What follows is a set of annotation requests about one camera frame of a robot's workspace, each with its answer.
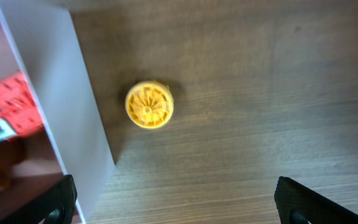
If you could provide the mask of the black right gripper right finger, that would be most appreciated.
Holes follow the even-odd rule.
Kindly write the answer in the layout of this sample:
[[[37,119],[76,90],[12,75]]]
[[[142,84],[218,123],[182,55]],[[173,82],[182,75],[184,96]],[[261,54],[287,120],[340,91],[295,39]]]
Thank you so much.
[[[284,224],[358,223],[358,214],[289,177],[278,178],[274,201]]]

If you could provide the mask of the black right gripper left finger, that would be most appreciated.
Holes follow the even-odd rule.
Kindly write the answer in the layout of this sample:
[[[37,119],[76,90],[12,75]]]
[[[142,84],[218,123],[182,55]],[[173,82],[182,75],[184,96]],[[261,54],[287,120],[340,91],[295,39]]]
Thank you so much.
[[[0,221],[0,224],[71,224],[77,200],[73,176],[64,175],[46,192]]]

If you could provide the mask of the yellow round fan toy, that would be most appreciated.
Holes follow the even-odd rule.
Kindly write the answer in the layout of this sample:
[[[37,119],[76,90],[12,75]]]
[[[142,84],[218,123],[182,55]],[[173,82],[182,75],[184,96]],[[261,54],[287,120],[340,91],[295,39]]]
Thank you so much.
[[[129,89],[125,98],[125,109],[128,117],[138,127],[158,129],[171,120],[174,100],[168,85],[147,80]]]

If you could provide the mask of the red toy fire truck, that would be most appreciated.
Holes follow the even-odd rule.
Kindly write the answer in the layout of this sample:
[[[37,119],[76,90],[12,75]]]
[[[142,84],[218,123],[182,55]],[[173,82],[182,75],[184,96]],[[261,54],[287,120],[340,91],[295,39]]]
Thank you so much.
[[[44,123],[23,72],[0,80],[0,142],[31,136]]]

